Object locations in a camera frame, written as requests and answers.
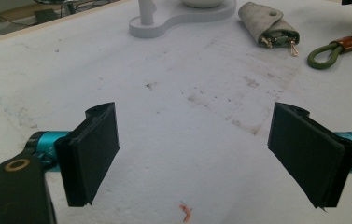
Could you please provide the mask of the dark box on floor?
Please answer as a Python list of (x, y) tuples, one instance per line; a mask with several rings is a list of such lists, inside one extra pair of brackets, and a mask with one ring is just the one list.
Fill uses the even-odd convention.
[(48, 21), (54, 21), (58, 19), (58, 14), (52, 9), (43, 9), (35, 11), (36, 21), (41, 24)]

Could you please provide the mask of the white bowl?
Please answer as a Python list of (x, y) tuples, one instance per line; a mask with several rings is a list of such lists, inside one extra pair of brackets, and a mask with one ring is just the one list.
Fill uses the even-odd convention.
[(221, 5), (225, 0), (180, 0), (181, 3), (188, 7), (195, 7), (195, 8), (211, 8), (211, 7), (218, 7)]

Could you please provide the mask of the white stand with post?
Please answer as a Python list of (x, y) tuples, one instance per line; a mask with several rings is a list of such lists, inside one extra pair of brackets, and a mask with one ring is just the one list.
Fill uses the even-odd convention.
[(129, 21), (129, 34), (139, 38), (159, 37), (183, 23), (225, 20), (236, 10), (235, 0), (215, 7), (190, 7), (180, 0), (138, 0), (138, 5), (139, 15)]

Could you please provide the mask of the grey suede key pouch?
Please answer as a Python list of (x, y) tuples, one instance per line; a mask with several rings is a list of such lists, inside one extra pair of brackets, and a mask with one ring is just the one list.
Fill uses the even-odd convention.
[(247, 2), (239, 8), (238, 15), (259, 47), (289, 48), (292, 56), (299, 55), (296, 46), (300, 34), (283, 19), (282, 11)]

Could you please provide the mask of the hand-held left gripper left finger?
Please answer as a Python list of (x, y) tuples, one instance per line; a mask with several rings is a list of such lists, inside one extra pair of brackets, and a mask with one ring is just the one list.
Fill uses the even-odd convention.
[(74, 131), (55, 141), (68, 205), (92, 204), (120, 150), (114, 103), (94, 106)]

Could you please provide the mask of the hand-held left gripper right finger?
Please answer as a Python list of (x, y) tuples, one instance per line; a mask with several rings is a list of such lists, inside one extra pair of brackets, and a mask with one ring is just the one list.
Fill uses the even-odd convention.
[(315, 208), (335, 207), (352, 166), (352, 141), (310, 118), (310, 112), (276, 103), (268, 148)]

